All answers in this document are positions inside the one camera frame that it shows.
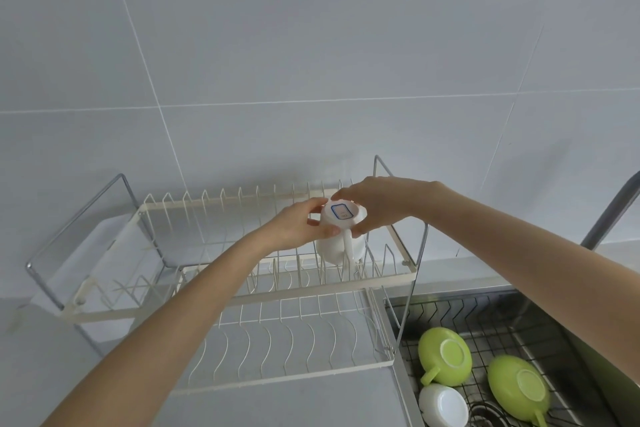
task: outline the right arm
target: right arm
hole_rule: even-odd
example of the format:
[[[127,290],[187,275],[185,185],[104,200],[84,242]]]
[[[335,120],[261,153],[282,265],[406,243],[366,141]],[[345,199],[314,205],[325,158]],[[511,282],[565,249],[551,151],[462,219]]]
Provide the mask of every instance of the right arm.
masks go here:
[[[640,383],[636,272],[436,181],[367,178],[332,197],[339,198],[367,209],[354,237],[408,216],[429,223]]]

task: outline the hand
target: hand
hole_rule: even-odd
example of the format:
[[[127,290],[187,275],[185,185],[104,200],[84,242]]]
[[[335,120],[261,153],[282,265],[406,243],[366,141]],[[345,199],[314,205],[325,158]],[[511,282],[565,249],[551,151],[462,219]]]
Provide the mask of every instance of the hand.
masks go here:
[[[376,228],[393,225],[415,211],[413,204],[422,194],[425,181],[398,177],[367,177],[343,187],[331,199],[348,199],[367,209],[367,217],[351,229],[354,238]]]
[[[321,225],[308,217],[309,213],[320,213],[327,201],[325,197],[312,197],[287,206],[258,229],[269,250],[292,250],[313,240],[339,235],[341,230],[335,225]]]

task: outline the left arm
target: left arm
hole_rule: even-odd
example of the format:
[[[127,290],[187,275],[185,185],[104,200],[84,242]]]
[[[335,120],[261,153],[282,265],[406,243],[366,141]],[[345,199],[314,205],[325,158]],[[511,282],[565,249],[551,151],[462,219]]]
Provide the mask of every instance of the left arm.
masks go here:
[[[316,197],[293,204],[237,241],[112,350],[43,427],[151,423],[198,345],[255,265],[275,250],[289,250],[340,232],[308,219],[326,201]]]

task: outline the tile grout line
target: tile grout line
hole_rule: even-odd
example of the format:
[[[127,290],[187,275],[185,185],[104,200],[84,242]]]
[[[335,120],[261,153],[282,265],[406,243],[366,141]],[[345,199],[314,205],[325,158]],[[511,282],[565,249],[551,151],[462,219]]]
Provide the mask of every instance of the tile grout line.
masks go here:
[[[109,110],[148,110],[151,108],[194,108],[194,107],[229,107],[233,105],[276,105],[279,103],[323,103],[334,101],[385,101],[393,99],[438,99],[438,98],[480,98],[487,96],[518,96],[528,94],[563,94],[563,93],[594,93],[594,92],[623,92],[640,91],[640,87],[629,88],[593,88],[577,90],[531,90],[520,92],[502,93],[468,93],[468,94],[442,94],[442,95],[422,95],[422,96],[370,96],[364,98],[334,98],[334,99],[290,99],[282,101],[245,101],[234,103],[169,103],[167,105],[146,105],[139,107],[98,107],[98,108],[44,108],[40,110],[0,110],[0,115],[30,114],[30,113],[62,113],[62,112],[106,112]]]
[[[527,61],[527,65],[524,68],[524,74],[522,75],[522,79],[520,80],[520,84],[518,86],[518,91],[516,93],[516,98],[513,99],[513,103],[511,104],[511,109],[509,110],[509,113],[507,115],[507,119],[504,121],[504,125],[502,125],[502,131],[500,132],[500,137],[498,138],[498,144],[495,146],[495,150],[493,151],[493,155],[491,157],[491,160],[489,161],[489,167],[487,168],[486,172],[484,173],[484,179],[482,180],[482,184],[480,185],[480,189],[478,189],[478,195],[480,195],[480,193],[482,192],[482,190],[484,188],[484,183],[486,183],[486,179],[489,177],[489,171],[491,171],[491,166],[493,165],[493,161],[495,160],[495,156],[498,154],[498,149],[500,148],[500,143],[502,142],[502,137],[504,136],[504,132],[507,129],[507,124],[509,123],[509,119],[511,118],[511,113],[513,112],[513,109],[516,106],[516,102],[518,101],[518,95],[520,94],[520,90],[522,89],[522,84],[524,83],[524,80],[527,77],[527,72],[529,71],[529,66],[531,65],[531,61],[533,59],[533,55],[536,53],[536,48],[538,47],[538,43],[540,42],[540,37],[542,36],[542,31],[544,31],[544,29],[545,29],[545,25],[542,24],[542,27],[540,27],[540,32],[538,33],[538,38],[536,39],[536,43],[533,45],[533,50],[532,50],[532,52],[531,52],[531,54],[529,56],[529,60]],[[458,248],[458,251],[456,252],[456,257],[460,253],[460,250],[462,250],[461,246]]]
[[[151,86],[151,91],[154,94],[154,99],[156,100],[156,105],[158,108],[158,111],[160,112],[160,118],[162,119],[162,123],[164,124],[164,130],[166,131],[166,136],[169,139],[169,144],[171,145],[171,150],[173,151],[173,157],[175,157],[175,163],[178,166],[178,172],[180,172],[180,178],[182,179],[182,183],[184,184],[184,190],[185,191],[189,191],[189,189],[187,188],[187,181],[184,180],[184,174],[182,174],[182,168],[180,167],[180,162],[178,161],[178,154],[175,151],[175,147],[173,146],[173,141],[171,138],[171,134],[169,133],[169,128],[167,127],[166,121],[164,120],[164,114],[162,111],[162,107],[160,106],[160,101],[158,100],[157,94],[156,94],[156,88],[154,87],[154,82],[151,78],[151,73],[149,72],[149,68],[147,66],[147,59],[145,58],[144,53],[142,52],[142,46],[140,45],[140,40],[138,38],[138,33],[136,31],[136,27],[133,24],[133,19],[131,18],[131,13],[129,13],[129,6],[127,5],[127,0],[122,0],[122,3],[124,4],[124,10],[127,13],[127,18],[129,19],[129,24],[131,25],[131,30],[133,31],[133,36],[136,39],[136,44],[138,45],[138,51],[140,52],[140,58],[142,58],[142,64],[145,67],[145,71],[147,72],[147,78],[149,80],[149,85]]]

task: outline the left hand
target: left hand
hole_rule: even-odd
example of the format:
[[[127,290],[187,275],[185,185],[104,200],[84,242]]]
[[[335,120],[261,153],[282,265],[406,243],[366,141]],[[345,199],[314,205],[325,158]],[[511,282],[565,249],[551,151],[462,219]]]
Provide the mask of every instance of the left hand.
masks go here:
[[[340,234],[340,228],[321,225],[318,220],[308,217],[309,213],[320,213],[327,201],[325,197],[312,197],[287,206],[257,231],[272,252],[292,250],[313,240],[335,237]]]

